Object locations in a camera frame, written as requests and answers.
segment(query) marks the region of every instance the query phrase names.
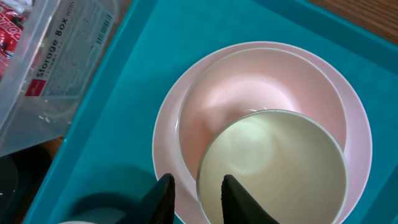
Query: wooden table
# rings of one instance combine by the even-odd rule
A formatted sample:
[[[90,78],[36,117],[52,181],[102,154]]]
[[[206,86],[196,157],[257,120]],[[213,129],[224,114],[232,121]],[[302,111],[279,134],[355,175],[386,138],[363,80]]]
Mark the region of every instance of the wooden table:
[[[127,11],[129,2],[125,0]],[[398,44],[398,0],[310,0],[341,17]],[[62,138],[43,143],[52,157]]]

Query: white label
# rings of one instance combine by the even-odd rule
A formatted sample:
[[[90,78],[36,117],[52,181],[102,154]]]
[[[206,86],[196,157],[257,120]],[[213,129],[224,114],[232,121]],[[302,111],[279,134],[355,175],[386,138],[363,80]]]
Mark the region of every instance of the white label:
[[[26,96],[80,96],[113,26],[113,15],[98,1],[62,4]]]

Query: teal tray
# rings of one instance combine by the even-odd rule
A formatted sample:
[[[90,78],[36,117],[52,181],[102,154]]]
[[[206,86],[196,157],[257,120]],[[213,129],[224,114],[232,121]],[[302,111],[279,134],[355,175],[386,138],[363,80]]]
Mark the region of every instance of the teal tray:
[[[301,0],[134,1],[25,223],[64,221],[76,199],[95,192],[143,196],[155,182],[152,132],[168,90],[205,55],[253,40],[307,49],[352,84],[369,116],[374,151],[366,190],[345,223],[392,223],[398,46]]]

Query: red logo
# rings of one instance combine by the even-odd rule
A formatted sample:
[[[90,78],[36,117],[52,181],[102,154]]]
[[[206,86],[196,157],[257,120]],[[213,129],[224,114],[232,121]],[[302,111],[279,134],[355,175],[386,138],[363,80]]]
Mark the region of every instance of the red logo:
[[[45,80],[32,80],[25,96],[40,96],[45,85]]]

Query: red candy wrapper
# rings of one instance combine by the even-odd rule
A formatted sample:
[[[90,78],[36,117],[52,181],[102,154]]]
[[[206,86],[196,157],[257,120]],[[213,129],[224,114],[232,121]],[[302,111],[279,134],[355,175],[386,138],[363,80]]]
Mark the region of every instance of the red candy wrapper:
[[[17,49],[25,20],[22,14],[0,1],[0,77],[5,74],[9,59]]]

